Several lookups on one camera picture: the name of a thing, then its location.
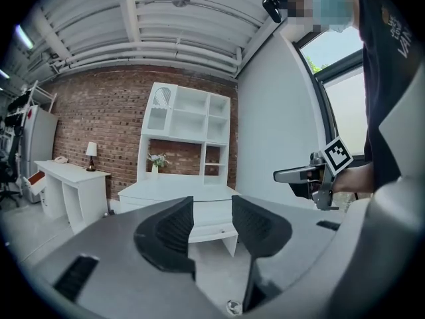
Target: ceiling light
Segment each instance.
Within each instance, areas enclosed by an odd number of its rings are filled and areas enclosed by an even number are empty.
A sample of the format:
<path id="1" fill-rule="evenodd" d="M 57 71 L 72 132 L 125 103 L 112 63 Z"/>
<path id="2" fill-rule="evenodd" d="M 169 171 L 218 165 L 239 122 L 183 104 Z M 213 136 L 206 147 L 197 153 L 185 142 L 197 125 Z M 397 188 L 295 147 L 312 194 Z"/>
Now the ceiling light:
<path id="1" fill-rule="evenodd" d="M 20 25 L 17 25 L 15 28 L 16 33 L 18 34 L 18 37 L 20 40 L 25 44 L 26 47 L 28 47 L 30 50 L 34 47 L 33 42 L 28 38 L 27 34 L 22 30 Z"/>
<path id="2" fill-rule="evenodd" d="M 7 73 L 3 72 L 2 70 L 0 70 L 0 76 L 5 77 L 6 79 L 10 78 L 10 76 Z"/>

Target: white refrigerator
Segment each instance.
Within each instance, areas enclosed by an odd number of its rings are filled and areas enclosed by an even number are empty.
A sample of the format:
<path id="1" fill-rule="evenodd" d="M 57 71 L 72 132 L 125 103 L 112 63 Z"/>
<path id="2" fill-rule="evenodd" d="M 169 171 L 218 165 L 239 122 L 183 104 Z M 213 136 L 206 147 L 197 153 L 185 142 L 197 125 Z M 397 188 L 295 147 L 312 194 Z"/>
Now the white refrigerator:
<path id="1" fill-rule="evenodd" d="M 54 114 L 44 111 L 38 105 L 29 108 L 21 139 L 21 175 L 25 178 L 28 179 L 38 171 L 34 161 L 52 159 L 57 124 L 58 117 Z M 23 194 L 31 203 L 40 201 L 40 196 L 34 196 L 25 184 Z"/>

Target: camera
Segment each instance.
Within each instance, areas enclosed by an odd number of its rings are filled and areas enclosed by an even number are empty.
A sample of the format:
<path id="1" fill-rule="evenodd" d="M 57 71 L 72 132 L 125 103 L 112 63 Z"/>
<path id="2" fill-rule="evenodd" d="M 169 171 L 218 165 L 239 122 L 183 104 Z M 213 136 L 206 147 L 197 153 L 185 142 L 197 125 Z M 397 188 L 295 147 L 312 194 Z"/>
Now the camera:
<path id="1" fill-rule="evenodd" d="M 263 7 L 277 24 L 282 22 L 282 16 L 279 12 L 279 0 L 263 0 Z"/>

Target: white cabinet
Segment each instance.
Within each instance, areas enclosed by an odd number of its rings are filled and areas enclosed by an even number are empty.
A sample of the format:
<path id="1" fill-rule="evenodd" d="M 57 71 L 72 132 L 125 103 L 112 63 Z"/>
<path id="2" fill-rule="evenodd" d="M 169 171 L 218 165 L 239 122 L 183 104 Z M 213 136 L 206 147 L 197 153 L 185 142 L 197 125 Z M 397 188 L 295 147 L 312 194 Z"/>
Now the white cabinet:
<path id="1" fill-rule="evenodd" d="M 194 88 L 154 83 L 141 128 L 137 181 L 148 177 L 146 157 L 151 139 L 201 144 L 199 178 L 205 185 L 226 185 L 230 98 Z M 218 162 L 207 162 L 209 147 L 219 148 Z M 206 174 L 212 166 L 216 166 L 218 175 Z"/>
<path id="2" fill-rule="evenodd" d="M 108 211 L 105 177 L 102 171 L 86 171 L 86 168 L 55 161 L 35 161 L 45 173 L 44 213 L 51 219 L 68 216 L 74 234 L 78 234 L 101 219 Z"/>
<path id="3" fill-rule="evenodd" d="M 232 223 L 232 196 L 238 193 L 226 185 L 204 185 L 196 176 L 164 174 L 159 179 L 139 181 L 118 195 L 120 213 L 193 196 L 194 226 L 189 242 L 222 240 L 234 255 L 238 232 Z"/>

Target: hand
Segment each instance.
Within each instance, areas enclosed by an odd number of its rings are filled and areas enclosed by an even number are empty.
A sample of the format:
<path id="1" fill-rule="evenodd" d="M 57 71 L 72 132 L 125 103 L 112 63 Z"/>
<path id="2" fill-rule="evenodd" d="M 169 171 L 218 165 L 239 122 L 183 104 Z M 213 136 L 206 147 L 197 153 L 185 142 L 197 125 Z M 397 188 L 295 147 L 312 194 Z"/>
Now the hand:
<path id="1" fill-rule="evenodd" d="M 373 193 L 373 163 L 343 170 L 337 175 L 332 190 L 334 193 Z"/>

